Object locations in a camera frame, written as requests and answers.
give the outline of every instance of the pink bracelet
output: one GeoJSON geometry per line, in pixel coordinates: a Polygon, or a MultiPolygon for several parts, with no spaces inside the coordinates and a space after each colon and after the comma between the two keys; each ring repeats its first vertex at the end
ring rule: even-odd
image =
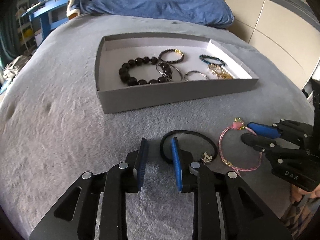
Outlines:
{"type": "Polygon", "coordinates": [[[259,162],[258,162],[258,165],[254,168],[250,168],[250,169],[243,169],[243,168],[239,168],[239,167],[236,167],[234,166],[231,162],[228,162],[224,157],[223,157],[223,154],[222,154],[222,138],[223,136],[225,135],[225,133],[230,130],[230,129],[233,129],[233,130],[248,130],[249,132],[251,132],[252,134],[254,135],[257,135],[252,129],[246,127],[244,125],[244,122],[241,120],[241,118],[235,118],[235,121],[233,122],[232,126],[229,126],[227,128],[225,128],[225,130],[221,133],[220,135],[220,138],[219,138],[219,154],[220,154],[220,157],[221,157],[221,160],[223,161],[223,163],[225,163],[227,166],[229,166],[230,168],[232,168],[239,176],[240,175],[240,172],[239,171],[255,171],[257,168],[260,167],[261,165],[261,161],[262,161],[262,152],[260,152],[260,156],[259,156],[259,162]]]}

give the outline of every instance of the person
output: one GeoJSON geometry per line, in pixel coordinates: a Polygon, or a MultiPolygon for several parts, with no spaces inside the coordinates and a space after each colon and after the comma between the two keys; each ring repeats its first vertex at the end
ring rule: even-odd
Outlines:
{"type": "Polygon", "coordinates": [[[311,221],[320,206],[320,184],[312,192],[291,185],[291,205],[284,213],[281,221],[296,239],[311,221]]]}

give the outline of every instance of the silver screw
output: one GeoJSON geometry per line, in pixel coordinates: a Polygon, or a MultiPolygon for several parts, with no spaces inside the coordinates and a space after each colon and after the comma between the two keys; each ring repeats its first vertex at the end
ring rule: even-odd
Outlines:
{"type": "Polygon", "coordinates": [[[236,177],[238,177],[238,175],[234,172],[234,171],[230,171],[228,173],[229,178],[235,179],[236,177]]]}
{"type": "Polygon", "coordinates": [[[91,177],[91,173],[90,172],[85,172],[84,174],[82,174],[82,179],[88,179],[91,177]]]}
{"type": "Polygon", "coordinates": [[[128,168],[129,167],[129,164],[128,163],[120,163],[119,164],[119,168],[120,169],[126,169],[126,168],[128,168]]]}
{"type": "Polygon", "coordinates": [[[194,169],[198,169],[198,168],[200,168],[200,163],[193,162],[193,163],[191,163],[191,167],[194,169]]]}

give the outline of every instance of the blue blanket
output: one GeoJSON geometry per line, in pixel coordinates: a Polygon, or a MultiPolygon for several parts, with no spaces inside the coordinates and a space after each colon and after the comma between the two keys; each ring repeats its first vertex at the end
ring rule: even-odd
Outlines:
{"type": "Polygon", "coordinates": [[[224,0],[75,0],[81,13],[108,13],[155,19],[179,20],[226,28],[234,16],[224,0]]]}

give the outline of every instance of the gray box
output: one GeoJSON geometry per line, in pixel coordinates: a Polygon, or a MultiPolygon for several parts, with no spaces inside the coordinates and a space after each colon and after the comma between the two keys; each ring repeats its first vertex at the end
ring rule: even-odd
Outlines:
{"type": "MultiPolygon", "coordinates": [[[[175,53],[165,55],[164,60],[177,59],[175,53]]],[[[155,66],[146,64],[129,71],[139,79],[157,79],[160,74],[155,66]]],[[[193,78],[202,79],[200,75],[193,78]]],[[[175,33],[128,33],[103,37],[95,62],[97,95],[105,114],[117,113],[174,102],[213,97],[251,90],[258,77],[237,57],[214,40],[175,33]],[[190,70],[207,74],[210,80],[179,81],[173,70],[173,82],[128,87],[120,80],[118,70],[129,59],[158,57],[165,49],[180,49],[185,60],[175,64],[183,75],[190,70]],[[218,57],[226,62],[226,68],[235,77],[230,80],[217,79],[199,60],[200,54],[218,57]]]]}

